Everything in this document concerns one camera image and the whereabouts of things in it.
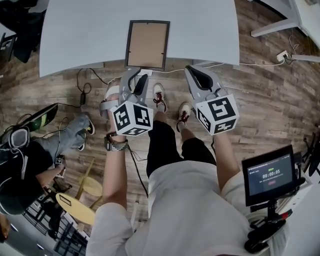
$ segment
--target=white sleeve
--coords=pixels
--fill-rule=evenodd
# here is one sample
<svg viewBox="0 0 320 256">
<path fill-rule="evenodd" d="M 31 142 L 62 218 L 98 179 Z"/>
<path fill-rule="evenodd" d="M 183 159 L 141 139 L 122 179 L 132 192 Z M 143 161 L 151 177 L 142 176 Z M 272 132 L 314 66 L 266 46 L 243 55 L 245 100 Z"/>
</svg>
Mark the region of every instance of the white sleeve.
<svg viewBox="0 0 320 256">
<path fill-rule="evenodd" d="M 242 172 L 239 172 L 228 180 L 221 191 L 221 197 L 231 204 L 238 212 L 243 214 L 248 219 L 249 223 L 266 216 L 266 213 L 261 214 L 261 211 L 251 213 L 250 207 L 246 206 L 245 180 Z M 267 242 L 270 246 L 269 255 L 281 256 L 287 247 L 288 241 L 289 227 L 288 224 L 286 224 L 281 231 Z"/>
<path fill-rule="evenodd" d="M 85 255 L 125 255 L 126 241 L 132 235 L 133 230 L 126 209 L 118 203 L 106 203 L 96 211 Z"/>
</svg>

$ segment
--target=gray pants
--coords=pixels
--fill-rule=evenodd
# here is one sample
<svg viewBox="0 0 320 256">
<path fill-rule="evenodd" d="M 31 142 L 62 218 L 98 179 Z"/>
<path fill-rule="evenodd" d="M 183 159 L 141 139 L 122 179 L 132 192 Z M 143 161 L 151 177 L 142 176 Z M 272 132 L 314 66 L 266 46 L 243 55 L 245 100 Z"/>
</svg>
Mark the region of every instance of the gray pants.
<svg viewBox="0 0 320 256">
<path fill-rule="evenodd" d="M 85 142 L 86 128 L 88 127 L 89 117 L 86 114 L 80 114 L 69 123 L 65 130 L 60 132 L 60 145 L 58 132 L 49 138 L 39 138 L 35 142 L 49 152 L 52 161 L 55 162 L 55 157 L 59 156 L 63 151 L 70 148 L 78 148 Z"/>
</svg>

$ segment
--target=white shirt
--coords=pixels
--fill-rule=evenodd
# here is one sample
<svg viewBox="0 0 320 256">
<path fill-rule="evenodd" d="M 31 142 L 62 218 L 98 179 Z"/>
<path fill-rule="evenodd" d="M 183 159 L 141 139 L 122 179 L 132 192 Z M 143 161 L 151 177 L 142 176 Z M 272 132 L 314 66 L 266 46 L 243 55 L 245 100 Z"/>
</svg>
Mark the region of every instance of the white shirt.
<svg viewBox="0 0 320 256">
<path fill-rule="evenodd" d="M 102 205 L 95 216 L 87 256 L 249 256 L 244 249 L 254 216 L 245 204 L 242 173 L 220 192 L 217 169 L 181 161 L 156 169 L 149 179 L 149 220 L 134 234 L 125 208 Z M 288 230 L 269 242 L 280 256 Z"/>
</svg>

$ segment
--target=leg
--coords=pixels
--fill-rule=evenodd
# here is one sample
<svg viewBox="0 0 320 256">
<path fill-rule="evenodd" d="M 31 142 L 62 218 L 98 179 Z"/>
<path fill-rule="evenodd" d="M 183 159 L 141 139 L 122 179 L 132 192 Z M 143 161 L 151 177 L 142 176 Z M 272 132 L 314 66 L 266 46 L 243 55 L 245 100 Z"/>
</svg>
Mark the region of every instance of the leg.
<svg viewBox="0 0 320 256">
<path fill-rule="evenodd" d="M 187 121 L 191 114 L 191 105 L 183 103 L 179 109 L 179 119 L 177 121 L 177 130 L 181 133 L 182 138 L 182 156 L 184 160 L 204 162 L 217 165 L 214 156 L 205 146 L 204 142 L 187 128 Z"/>
<path fill-rule="evenodd" d="M 251 36 L 256 38 L 259 36 L 263 36 L 272 32 L 291 29 L 299 26 L 299 21 L 295 18 L 288 18 L 285 20 L 278 21 L 276 23 L 261 27 L 259 29 L 251 31 Z"/>
<path fill-rule="evenodd" d="M 164 92 L 161 84 L 154 85 L 154 102 L 157 104 L 158 112 L 154 116 L 153 129 L 149 131 L 150 145 L 146 165 L 148 178 L 154 170 L 183 160 L 177 151 L 175 132 L 166 124 L 164 112 L 167 106 L 163 99 Z"/>
<path fill-rule="evenodd" d="M 87 129 L 91 125 L 89 117 L 86 114 L 80 114 L 60 134 L 57 133 L 49 138 L 39 138 L 35 142 L 39 143 L 45 151 L 48 151 L 52 157 L 52 161 L 55 161 L 55 157 L 63 151 L 79 145 L 81 141 L 80 137 L 83 137 L 82 135 L 78 136 L 79 132 L 84 132 L 84 129 Z"/>
</svg>

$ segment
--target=white table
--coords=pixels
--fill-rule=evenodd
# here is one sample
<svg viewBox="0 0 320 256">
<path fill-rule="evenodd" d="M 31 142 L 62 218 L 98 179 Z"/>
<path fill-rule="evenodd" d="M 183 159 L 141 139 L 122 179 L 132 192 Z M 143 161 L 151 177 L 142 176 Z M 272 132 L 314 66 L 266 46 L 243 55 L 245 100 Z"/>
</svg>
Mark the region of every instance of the white table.
<svg viewBox="0 0 320 256">
<path fill-rule="evenodd" d="M 272 32 L 298 27 L 320 48 L 320 4 L 308 5 L 305 0 L 290 0 L 292 16 L 251 32 L 259 37 Z"/>
<path fill-rule="evenodd" d="M 234 0 L 51 0 L 40 76 L 125 59 L 130 20 L 170 21 L 167 58 L 239 64 Z"/>
</svg>

